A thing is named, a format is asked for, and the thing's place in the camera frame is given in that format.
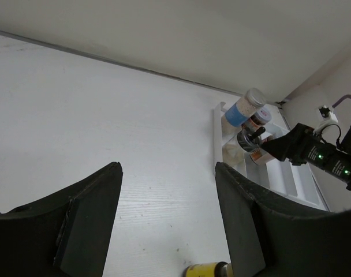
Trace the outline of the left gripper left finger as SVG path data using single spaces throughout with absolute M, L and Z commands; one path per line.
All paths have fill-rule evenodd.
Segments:
M 123 171 L 112 162 L 44 198 L 0 212 L 0 276 L 102 276 Z

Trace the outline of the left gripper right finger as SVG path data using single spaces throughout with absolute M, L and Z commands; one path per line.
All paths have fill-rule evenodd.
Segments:
M 222 162 L 215 181 L 235 276 L 351 276 L 351 209 L 299 204 Z

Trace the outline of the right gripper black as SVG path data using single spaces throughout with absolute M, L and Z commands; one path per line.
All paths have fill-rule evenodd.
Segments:
M 322 135 L 314 134 L 314 129 L 298 123 L 286 135 L 261 144 L 277 160 L 299 166 L 309 163 L 327 174 L 346 183 L 351 190 L 351 125 L 342 141 L 333 145 L 325 141 Z

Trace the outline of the red label spice jar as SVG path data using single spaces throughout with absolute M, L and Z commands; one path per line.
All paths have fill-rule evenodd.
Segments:
M 271 134 L 271 135 L 267 136 L 266 138 L 262 139 L 262 143 L 276 139 L 276 137 L 277 137 L 276 134 Z M 271 154 L 269 154 L 267 151 L 263 150 L 262 148 L 256 148 L 250 154 L 250 158 L 254 162 L 254 164 L 256 164 L 258 166 L 267 164 L 268 162 L 275 159 Z
M 272 119 L 270 111 L 262 107 L 260 110 L 255 112 L 250 118 L 248 118 L 241 127 L 243 129 L 248 129 L 251 132 L 257 131 L 260 127 L 263 127 L 265 124 L 269 123 Z

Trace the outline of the black grinder top jar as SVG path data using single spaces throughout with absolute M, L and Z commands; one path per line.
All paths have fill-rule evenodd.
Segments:
M 261 146 L 261 135 L 265 131 L 265 127 L 260 127 L 256 131 L 242 128 L 223 146 L 223 161 L 230 166 L 242 163 L 245 160 L 245 155 L 251 154 Z

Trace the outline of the blue label silver lid jar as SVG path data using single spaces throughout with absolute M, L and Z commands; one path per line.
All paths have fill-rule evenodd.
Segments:
M 225 112 L 227 123 L 238 127 L 267 103 L 265 95 L 257 88 L 249 89 Z

